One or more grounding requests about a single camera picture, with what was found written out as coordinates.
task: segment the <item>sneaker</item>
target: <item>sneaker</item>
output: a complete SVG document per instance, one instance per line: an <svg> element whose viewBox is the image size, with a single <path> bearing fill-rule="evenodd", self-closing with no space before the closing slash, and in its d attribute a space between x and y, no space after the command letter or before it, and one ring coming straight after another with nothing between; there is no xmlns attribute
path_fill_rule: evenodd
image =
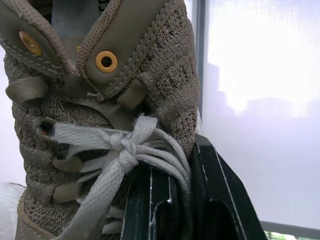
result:
<svg viewBox="0 0 320 240"><path fill-rule="evenodd" d="M139 162L179 180L190 238L200 84L184 1L0 0L0 44L26 171L15 239L120 239Z"/></svg>

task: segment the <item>stitching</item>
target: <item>stitching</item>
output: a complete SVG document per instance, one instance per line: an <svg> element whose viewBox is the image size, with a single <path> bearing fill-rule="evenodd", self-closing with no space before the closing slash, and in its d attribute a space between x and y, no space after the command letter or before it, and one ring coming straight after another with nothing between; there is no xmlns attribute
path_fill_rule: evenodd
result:
<svg viewBox="0 0 320 240"><path fill-rule="evenodd" d="M22 226L22 221L20 221L19 225L20 225L20 230L21 230L21 232L20 232L21 240L26 240L26 238L25 238L25 230L24 230L24 227Z"/></svg>
<svg viewBox="0 0 320 240"><path fill-rule="evenodd" d="M41 240L45 240L41 235L39 235L39 233L37 233L36 231L34 231L33 229L31 229L27 224L25 224L24 222L21 222L27 229L29 229L32 233L34 233L37 237L39 237L39 239Z"/></svg>
<svg viewBox="0 0 320 240"><path fill-rule="evenodd" d="M53 69L48 68L48 67L45 67L45 66L41 65L40 63L36 63L35 61L29 60L28 58L24 57L23 55L21 55L21 54L19 54L17 51L15 51L12 47L9 47L1 38L0 38L0 42L2 42L2 44L3 44L7 49L10 49L10 50L13 51L14 53L16 53L18 56L22 57L24 60L26 60L26 61L28 61L28 62L30 62L30 63L32 63L32 64L35 64L35 65L37 65L37 66L41 66L43 69L45 69L45 70L47 70L48 72L53 73L53 74L55 74L55 75L59 75L59 76L60 76L60 75L63 75L63 74L61 74L61 73L58 73L56 70L53 70Z"/></svg>
<svg viewBox="0 0 320 240"><path fill-rule="evenodd" d="M144 40L145 36L148 34L149 30L151 29L152 25L155 23L155 21L157 20L157 17L161 14L161 12L163 11L163 9L168 5L168 3L170 2L170 0L168 0L165 5L161 8L160 12L157 14L157 16L154 18L154 20L152 21L151 25L149 26L148 30L145 32L145 34L143 35L143 37L141 38L138 46L136 47L136 49L133 51L132 55L130 56L129 60L126 62L124 68L122 69L122 71L118 74L118 76L116 76L116 78L110 82L106 87L104 87L101 92L103 92L105 89L107 89L108 87L110 87L120 76L121 74L124 72L124 70L126 69L128 63L131 61L132 57L134 56L134 54L137 52L137 49L140 47L142 41ZM173 5L177 2L177 0L175 0L171 6L165 11L163 17L160 19L159 23L155 26L155 29L158 28L158 26L161 24L162 20L164 19L164 17L166 16L166 13L173 7ZM112 93L114 93L119 86L128 78L128 75L132 72L132 69L136 66L137 62L139 61L141 55L144 53L144 50L146 49L147 45L149 44L151 38L154 36L155 32L154 30L152 31L152 34L150 35L147 43L145 44L144 48L142 49L140 55L138 56L138 58L136 59L134 65L131 67L130 71L125 75L124 79L108 94L111 95Z"/></svg>
<svg viewBox="0 0 320 240"><path fill-rule="evenodd" d="M30 56L32 56L32 57L35 57L35 58L43 61L45 64L50 64L50 65L51 65L53 68L55 68L55 69L62 69L62 67L63 67L63 66L55 66L55 65L53 65L50 61L44 60L43 58L41 58L41 57L39 57L39 56L37 56L37 55L34 55L34 54L30 53L30 52L21 50L20 48L18 48L17 46L15 46L13 43L11 43L9 40L7 40L6 38L4 38L1 34L0 34L0 41L1 41L1 42L7 41L9 44L11 44L11 45L12 45L15 49L17 49L19 52L22 52L22 53L25 53L25 54L30 55Z"/></svg>
<svg viewBox="0 0 320 240"><path fill-rule="evenodd" d="M77 100L77 101L87 101L87 102L98 102L97 100L93 100L93 99L70 98L70 97L67 97L66 99L68 99L68 100Z"/></svg>
<svg viewBox="0 0 320 240"><path fill-rule="evenodd" d="M20 57L23 57L23 55L21 55L20 53L18 53L17 51L15 51L12 47L8 46L8 45L5 43L5 41L6 41L8 44L10 44L13 48L17 49L19 52L24 53L24 54L27 54L27 55L32 56L32 57L35 57L35 58L43 61L45 64L51 65L51 66L52 66L53 68L55 68L55 69L61 69L61 68L63 67L63 66L55 66L55 65L53 65L51 62L46 61L46 60L42 59L41 57L39 57L39 56L37 56L37 55L34 55L34 54L29 53L29 52L26 52L26 51L21 50L20 48L18 48L17 46L13 45L10 41L8 41L7 39L5 39L3 36L0 35L0 42L2 42L3 45L5 45L5 46L6 46L8 49L10 49L11 51L15 52L15 53L16 53L18 56L20 56ZM31 61L31 60L29 60L29 59L27 59L27 58L25 58L25 57L24 57L24 59L25 59L25 60L28 60L30 63L35 63L34 61Z"/></svg>

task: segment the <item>shoelace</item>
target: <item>shoelace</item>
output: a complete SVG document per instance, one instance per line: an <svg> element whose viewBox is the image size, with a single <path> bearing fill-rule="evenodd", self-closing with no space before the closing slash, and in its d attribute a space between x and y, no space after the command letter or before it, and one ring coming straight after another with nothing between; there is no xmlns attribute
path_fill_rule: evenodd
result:
<svg viewBox="0 0 320 240"><path fill-rule="evenodd" d="M187 158L177 141L157 128L158 120L140 116L132 132L121 130L80 127L56 123L53 126L53 140L70 144L70 156L86 151L109 150L104 157L90 161L88 171L101 169L92 175L99 175L87 196L81 203L70 224L54 240L100 240L102 232L112 233L122 228L122 221L105 225L107 216L121 218L122 213L111 207L121 183L139 162L144 162L165 171L177 179L182 190L184 224L181 239L189 240L193 232L191 210L191 170Z"/></svg>

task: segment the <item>eyelet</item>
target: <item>eyelet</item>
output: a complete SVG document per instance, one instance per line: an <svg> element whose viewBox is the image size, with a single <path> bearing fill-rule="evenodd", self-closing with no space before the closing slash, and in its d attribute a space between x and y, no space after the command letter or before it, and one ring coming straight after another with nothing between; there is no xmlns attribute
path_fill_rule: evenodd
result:
<svg viewBox="0 0 320 240"><path fill-rule="evenodd" d="M21 38L22 43L31 53L37 55L38 57L42 55L41 47L31 36L26 34L24 31L20 31L19 36Z"/></svg>
<svg viewBox="0 0 320 240"><path fill-rule="evenodd" d="M116 70L117 57L110 51L102 51L95 58L96 67L103 73L109 74Z"/></svg>

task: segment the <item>beige knit fabric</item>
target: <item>beige knit fabric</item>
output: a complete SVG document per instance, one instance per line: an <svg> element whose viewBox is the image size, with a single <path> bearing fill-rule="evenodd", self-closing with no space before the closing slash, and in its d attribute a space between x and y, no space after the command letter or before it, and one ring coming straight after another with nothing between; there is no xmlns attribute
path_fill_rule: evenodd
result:
<svg viewBox="0 0 320 240"><path fill-rule="evenodd" d="M39 28L47 36L63 62L68 73L75 73L69 65L60 40L39 13L26 3L26 0L4 0L15 12L30 24ZM78 67L83 75L83 66L88 53L102 35L104 27L110 23L115 14L119 0L112 0L109 13L104 13L93 27L83 44L83 52L78 60ZM5 71L9 82L15 80L43 76L42 73L18 62L7 55ZM134 79L140 79L148 88L145 102L151 113L156 115L164 127L181 144L184 152L189 156L195 140L197 125L197 110L199 100L199 81L195 70L195 48L192 25L187 18L184 4L180 5L169 17L160 32ZM58 235L65 228L79 205L75 201L67 203L52 203L51 196L54 187L60 184L75 182L80 173L65 173L56 170L51 161L57 151L67 146L45 142L36 135L35 129L44 117L67 123L77 123L83 126L110 128L110 123L97 111L63 102L62 83L50 86L49 94L28 105L13 104L12 113L15 118L15 131L20 141L20 152L24 158L24 168L27 173L28 190L24 199L26 215L37 225L54 235ZM104 152L87 152L81 156L89 160L103 155ZM121 190L114 199L114 205L124 207L128 192L128 182L125 180ZM119 239L119 235L104 236L103 239Z"/></svg>

